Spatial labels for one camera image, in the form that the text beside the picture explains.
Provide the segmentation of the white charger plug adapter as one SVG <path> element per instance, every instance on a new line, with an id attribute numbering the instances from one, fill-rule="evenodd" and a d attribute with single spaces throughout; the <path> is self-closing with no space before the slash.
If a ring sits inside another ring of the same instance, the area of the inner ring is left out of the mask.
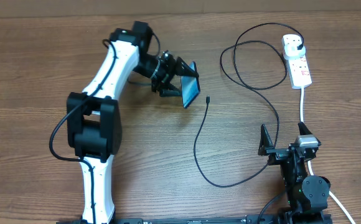
<path id="1" fill-rule="evenodd" d="M 306 48 L 305 46 L 302 47 L 302 49 L 298 49 L 297 45 L 291 45 L 287 44 L 283 47 L 283 57 L 286 60 L 294 60 L 297 58 L 301 58 L 305 56 L 306 54 Z"/>

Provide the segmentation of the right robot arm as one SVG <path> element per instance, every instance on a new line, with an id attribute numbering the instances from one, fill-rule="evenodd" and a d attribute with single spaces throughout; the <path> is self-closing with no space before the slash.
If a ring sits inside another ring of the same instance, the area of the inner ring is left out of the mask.
<path id="1" fill-rule="evenodd" d="M 323 214 L 331 183 L 323 176 L 309 175 L 305 166 L 316 158 L 321 142 L 303 122 L 298 123 L 298 128 L 299 135 L 293 143 L 287 148 L 276 149 L 266 126 L 261 125 L 258 155 L 268 156 L 269 166 L 280 166 L 285 186 L 285 190 L 268 205 L 283 195 L 288 198 L 288 206 L 278 210 L 273 223 L 332 223 L 331 217 Z"/>

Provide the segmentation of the blue Galaxy smartphone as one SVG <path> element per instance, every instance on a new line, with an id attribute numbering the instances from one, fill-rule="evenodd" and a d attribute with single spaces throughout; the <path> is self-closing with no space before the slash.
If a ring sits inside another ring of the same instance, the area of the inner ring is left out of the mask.
<path id="1" fill-rule="evenodd" d="M 189 66 L 196 68 L 196 63 L 192 62 Z M 182 91 L 182 104 L 186 109 L 195 100 L 200 93 L 199 78 L 194 77 L 180 77 L 181 91 Z"/>

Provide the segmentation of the white power strip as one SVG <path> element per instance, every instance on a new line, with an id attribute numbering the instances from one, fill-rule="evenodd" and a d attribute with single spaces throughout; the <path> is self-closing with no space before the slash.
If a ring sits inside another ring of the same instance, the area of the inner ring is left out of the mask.
<path id="1" fill-rule="evenodd" d="M 286 34 L 281 39 L 282 46 L 287 44 L 300 46 L 302 38 L 296 34 Z M 292 89 L 302 89 L 312 83 L 309 66 L 305 56 L 294 60 L 286 60 Z"/>

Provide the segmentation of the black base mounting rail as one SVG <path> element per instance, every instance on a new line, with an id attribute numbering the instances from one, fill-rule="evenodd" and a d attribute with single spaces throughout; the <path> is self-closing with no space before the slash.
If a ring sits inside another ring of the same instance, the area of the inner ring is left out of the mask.
<path id="1" fill-rule="evenodd" d="M 331 215 L 324 215 L 324 220 L 320 221 L 319 218 L 314 218 L 312 221 L 302 221 L 301 219 L 293 223 L 324 223 L 331 224 L 333 223 Z M 58 224 L 84 224 L 88 223 L 85 220 L 73 220 L 73 221 L 63 221 L 56 222 Z M 115 224 L 257 224 L 258 215 L 247 215 L 245 217 L 233 217 L 233 218 L 171 218 L 171 219 L 153 219 L 153 220 L 143 220 L 142 218 L 119 218 L 110 221 L 109 223 Z M 260 223 L 262 224 L 275 224 L 275 223 L 286 223 L 285 221 L 280 221 L 276 215 L 263 215 L 261 217 Z"/>

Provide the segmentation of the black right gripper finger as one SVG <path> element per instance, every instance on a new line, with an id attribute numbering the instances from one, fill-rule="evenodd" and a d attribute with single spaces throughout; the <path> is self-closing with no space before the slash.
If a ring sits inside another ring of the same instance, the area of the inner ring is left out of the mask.
<path id="1" fill-rule="evenodd" d="M 307 126 L 304 124 L 304 122 L 299 122 L 298 123 L 298 128 L 299 128 L 300 135 L 302 135 L 302 136 L 304 136 L 304 135 L 312 135 L 312 133 L 307 128 Z"/>
<path id="2" fill-rule="evenodd" d="M 259 156 L 268 156 L 274 152 L 274 145 L 264 124 L 261 125 Z"/>

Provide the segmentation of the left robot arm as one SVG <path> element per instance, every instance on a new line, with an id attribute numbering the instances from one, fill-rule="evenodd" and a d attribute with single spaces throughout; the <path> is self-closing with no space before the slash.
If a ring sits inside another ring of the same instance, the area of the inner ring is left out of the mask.
<path id="1" fill-rule="evenodd" d="M 154 36 L 148 23 L 130 30 L 117 28 L 104 40 L 108 49 L 94 79 L 81 93 L 67 98 L 68 145 L 83 172 L 85 207 L 80 223 L 113 223 L 111 166 L 122 140 L 119 98 L 131 73 L 151 81 L 161 97 L 181 97 L 188 108 L 200 93 L 195 63 L 188 65 L 168 51 L 149 54 Z"/>

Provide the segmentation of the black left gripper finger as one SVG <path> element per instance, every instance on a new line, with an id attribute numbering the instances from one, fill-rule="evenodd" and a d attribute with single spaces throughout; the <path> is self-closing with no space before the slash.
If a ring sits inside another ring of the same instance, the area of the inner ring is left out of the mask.
<path id="1" fill-rule="evenodd" d="M 165 84 L 159 89 L 160 97 L 178 97 L 182 96 L 180 89 L 172 85 L 171 83 Z"/>
<path id="2" fill-rule="evenodd" d="M 187 65 L 181 57 L 177 57 L 175 65 L 175 74 L 181 77 L 194 77 L 198 78 L 199 74 L 195 70 L 195 67 Z"/>

